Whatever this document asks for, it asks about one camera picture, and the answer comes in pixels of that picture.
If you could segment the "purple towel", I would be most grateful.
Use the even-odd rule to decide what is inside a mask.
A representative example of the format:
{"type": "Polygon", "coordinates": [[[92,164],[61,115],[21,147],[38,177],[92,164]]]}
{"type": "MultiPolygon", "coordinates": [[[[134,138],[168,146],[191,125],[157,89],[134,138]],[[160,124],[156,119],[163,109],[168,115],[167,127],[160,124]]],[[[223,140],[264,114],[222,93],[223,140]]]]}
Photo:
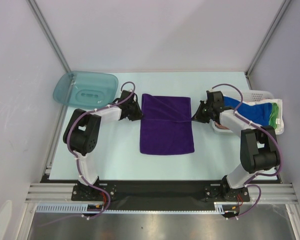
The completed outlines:
{"type": "Polygon", "coordinates": [[[139,150],[145,155],[172,156],[195,152],[191,98],[142,95],[139,150]]]}

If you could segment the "blue towel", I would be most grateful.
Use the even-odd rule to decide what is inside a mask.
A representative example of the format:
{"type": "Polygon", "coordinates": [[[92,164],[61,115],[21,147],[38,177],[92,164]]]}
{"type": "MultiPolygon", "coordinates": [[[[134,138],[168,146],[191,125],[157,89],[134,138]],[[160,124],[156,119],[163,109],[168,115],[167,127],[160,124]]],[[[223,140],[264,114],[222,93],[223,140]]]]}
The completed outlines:
{"type": "Polygon", "coordinates": [[[237,112],[250,121],[262,126],[269,126],[269,117],[272,111],[272,103],[257,103],[249,105],[242,103],[237,112]]]}

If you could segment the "green microfibre towel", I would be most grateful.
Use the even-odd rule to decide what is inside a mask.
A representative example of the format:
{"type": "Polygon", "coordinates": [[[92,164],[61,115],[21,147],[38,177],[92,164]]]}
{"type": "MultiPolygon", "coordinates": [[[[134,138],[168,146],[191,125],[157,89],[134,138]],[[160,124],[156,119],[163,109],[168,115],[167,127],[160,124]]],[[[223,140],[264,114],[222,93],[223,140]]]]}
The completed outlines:
{"type": "Polygon", "coordinates": [[[271,113],[269,115],[268,124],[271,127],[273,127],[274,129],[277,128],[277,119],[279,117],[279,111],[280,111],[280,108],[279,108],[278,104],[273,102],[272,103],[272,110],[271,110],[271,113]]]}

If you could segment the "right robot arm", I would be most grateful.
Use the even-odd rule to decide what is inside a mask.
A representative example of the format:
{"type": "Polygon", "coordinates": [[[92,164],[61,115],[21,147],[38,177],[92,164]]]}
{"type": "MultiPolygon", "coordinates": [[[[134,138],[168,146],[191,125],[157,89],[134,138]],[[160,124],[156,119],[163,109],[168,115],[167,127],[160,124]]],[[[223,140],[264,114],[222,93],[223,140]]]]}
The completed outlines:
{"type": "Polygon", "coordinates": [[[192,120],[200,123],[214,121],[240,137],[240,164],[225,176],[226,185],[220,195],[226,201],[238,196],[238,189],[245,187],[257,176],[273,177],[282,170],[283,154],[275,129],[261,126],[238,112],[237,107],[227,106],[221,91],[207,91],[192,120]]]}

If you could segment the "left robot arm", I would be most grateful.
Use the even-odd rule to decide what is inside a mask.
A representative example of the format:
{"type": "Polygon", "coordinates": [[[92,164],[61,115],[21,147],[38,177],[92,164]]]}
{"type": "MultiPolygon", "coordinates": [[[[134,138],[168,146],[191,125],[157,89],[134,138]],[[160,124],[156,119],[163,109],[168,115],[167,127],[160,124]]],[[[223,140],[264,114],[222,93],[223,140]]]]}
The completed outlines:
{"type": "Polygon", "coordinates": [[[88,157],[97,146],[101,126],[127,118],[138,121],[143,118],[138,96],[133,91],[123,90],[114,102],[100,108],[85,111],[75,109],[63,134],[63,142],[74,156],[78,170],[78,181],[85,185],[82,194],[89,200],[100,195],[99,179],[94,161],[88,157]]]}

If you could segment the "pink towel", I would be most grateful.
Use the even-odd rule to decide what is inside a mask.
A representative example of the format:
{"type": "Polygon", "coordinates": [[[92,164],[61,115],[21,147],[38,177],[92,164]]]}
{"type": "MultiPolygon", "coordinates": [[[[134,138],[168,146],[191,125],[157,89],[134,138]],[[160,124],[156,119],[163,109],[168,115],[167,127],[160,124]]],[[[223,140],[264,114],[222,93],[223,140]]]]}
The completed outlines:
{"type": "Polygon", "coordinates": [[[221,124],[219,124],[219,123],[217,123],[217,122],[215,122],[214,124],[215,124],[215,126],[216,126],[217,128],[219,128],[219,129],[229,130],[229,128],[227,128],[227,127],[225,127],[225,126],[223,126],[223,125],[221,125],[221,124]]]}

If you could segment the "white plastic basket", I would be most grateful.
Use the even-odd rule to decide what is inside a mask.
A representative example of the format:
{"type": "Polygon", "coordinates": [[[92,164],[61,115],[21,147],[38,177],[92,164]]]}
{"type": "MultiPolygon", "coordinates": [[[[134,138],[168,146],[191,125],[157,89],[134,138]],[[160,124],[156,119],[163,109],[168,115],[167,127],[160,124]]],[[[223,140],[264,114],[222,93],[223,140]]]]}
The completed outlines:
{"type": "MultiPolygon", "coordinates": [[[[241,101],[241,96],[236,90],[221,90],[224,96],[224,104],[230,104],[235,108],[241,101]]],[[[268,91],[246,90],[242,92],[243,102],[254,102],[263,99],[274,99],[274,96],[268,91]]],[[[215,134],[233,135],[231,130],[220,129],[215,126],[215,122],[210,121],[215,134]]]]}

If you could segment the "teal plastic bin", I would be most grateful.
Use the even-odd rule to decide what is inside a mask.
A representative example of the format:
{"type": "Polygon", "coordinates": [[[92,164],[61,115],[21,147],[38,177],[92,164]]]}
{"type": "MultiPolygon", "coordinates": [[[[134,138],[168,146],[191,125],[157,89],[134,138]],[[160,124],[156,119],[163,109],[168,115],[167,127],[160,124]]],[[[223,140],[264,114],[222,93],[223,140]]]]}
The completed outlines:
{"type": "Polygon", "coordinates": [[[71,71],[58,81],[53,99],[68,107],[99,109],[115,99],[118,84],[118,78],[113,74],[71,71]]]}

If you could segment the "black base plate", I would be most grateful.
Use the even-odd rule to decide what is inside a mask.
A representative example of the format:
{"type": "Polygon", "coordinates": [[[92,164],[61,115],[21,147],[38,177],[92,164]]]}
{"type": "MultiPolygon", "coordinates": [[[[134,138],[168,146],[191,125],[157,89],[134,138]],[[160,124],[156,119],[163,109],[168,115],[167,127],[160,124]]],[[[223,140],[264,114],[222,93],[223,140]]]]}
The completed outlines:
{"type": "Polygon", "coordinates": [[[44,176],[40,183],[75,183],[70,203],[99,203],[109,195],[109,209],[118,211],[210,211],[214,203],[248,203],[258,191],[231,190],[224,180],[98,180],[90,187],[44,176]]]}

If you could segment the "aluminium frame rail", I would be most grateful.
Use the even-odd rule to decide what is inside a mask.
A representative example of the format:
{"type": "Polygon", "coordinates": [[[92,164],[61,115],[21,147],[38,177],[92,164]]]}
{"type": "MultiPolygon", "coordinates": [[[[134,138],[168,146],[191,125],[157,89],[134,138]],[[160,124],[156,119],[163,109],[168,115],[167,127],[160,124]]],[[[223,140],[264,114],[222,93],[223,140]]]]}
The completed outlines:
{"type": "MultiPolygon", "coordinates": [[[[25,198],[26,203],[69,203],[75,183],[32,183],[25,198]]],[[[260,204],[299,203],[294,187],[289,184],[259,184],[260,204]]]]}

